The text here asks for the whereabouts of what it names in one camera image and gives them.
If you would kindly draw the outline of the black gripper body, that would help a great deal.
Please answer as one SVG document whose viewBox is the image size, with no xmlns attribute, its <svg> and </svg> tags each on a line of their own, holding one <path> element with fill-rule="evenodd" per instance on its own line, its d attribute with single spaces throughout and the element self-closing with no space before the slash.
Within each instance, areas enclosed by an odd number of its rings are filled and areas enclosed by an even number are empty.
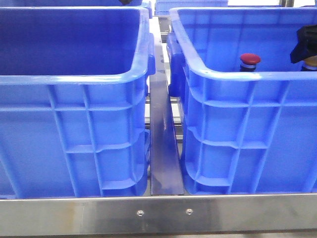
<svg viewBox="0 0 317 238">
<path fill-rule="evenodd" d="M 317 55 L 317 26 L 306 25 L 297 31 L 297 45 L 290 53 L 292 63 Z"/>
</svg>

